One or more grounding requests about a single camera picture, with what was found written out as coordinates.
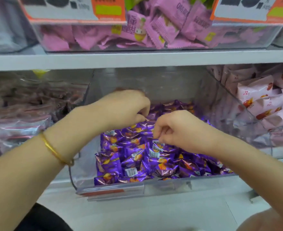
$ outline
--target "price label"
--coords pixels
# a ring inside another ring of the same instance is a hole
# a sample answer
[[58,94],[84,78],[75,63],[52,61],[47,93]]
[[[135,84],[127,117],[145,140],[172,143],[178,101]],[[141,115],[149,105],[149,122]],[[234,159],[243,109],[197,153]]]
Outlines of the price label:
[[125,24],[124,0],[19,0],[31,23]]
[[210,19],[283,24],[283,0],[216,0]]

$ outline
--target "gold bracelet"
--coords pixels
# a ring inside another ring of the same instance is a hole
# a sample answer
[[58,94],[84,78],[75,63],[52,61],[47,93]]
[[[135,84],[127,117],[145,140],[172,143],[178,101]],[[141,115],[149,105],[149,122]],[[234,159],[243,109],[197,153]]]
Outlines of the gold bracelet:
[[51,144],[47,141],[45,135],[43,134],[43,132],[41,132],[39,134],[43,141],[45,146],[51,151],[51,153],[58,159],[61,161],[61,163],[63,164],[67,164],[68,166],[72,167],[74,165],[74,159],[72,159],[70,162],[66,161],[65,159],[63,159],[62,155],[60,155],[58,152],[55,151],[55,149],[51,146]]

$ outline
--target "white shelf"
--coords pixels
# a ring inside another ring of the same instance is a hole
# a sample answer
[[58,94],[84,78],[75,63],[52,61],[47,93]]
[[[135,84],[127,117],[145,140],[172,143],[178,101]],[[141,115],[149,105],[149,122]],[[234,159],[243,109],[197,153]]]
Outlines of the white shelf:
[[134,51],[47,54],[41,46],[0,55],[0,71],[29,69],[96,69],[155,66],[283,62],[283,49]]

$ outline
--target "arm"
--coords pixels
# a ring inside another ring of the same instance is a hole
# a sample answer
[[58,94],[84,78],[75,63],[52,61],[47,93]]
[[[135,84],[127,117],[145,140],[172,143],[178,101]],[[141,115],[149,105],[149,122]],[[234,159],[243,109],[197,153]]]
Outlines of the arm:
[[[44,135],[67,161],[106,130],[145,121],[150,101],[139,91],[117,91],[74,109]],[[0,157],[0,231],[13,231],[64,165],[40,136]]]
[[283,163],[187,111],[158,118],[154,137],[188,152],[220,159],[283,217]]

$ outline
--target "hand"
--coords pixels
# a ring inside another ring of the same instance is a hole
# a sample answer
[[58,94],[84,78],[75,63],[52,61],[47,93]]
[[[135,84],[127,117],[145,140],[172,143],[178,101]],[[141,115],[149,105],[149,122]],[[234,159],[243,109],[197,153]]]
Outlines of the hand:
[[154,138],[191,153],[213,156],[223,132],[203,122],[186,110],[160,116],[155,123]]
[[104,118],[105,130],[122,129],[143,122],[149,114],[150,100],[138,90],[112,92],[90,105]]

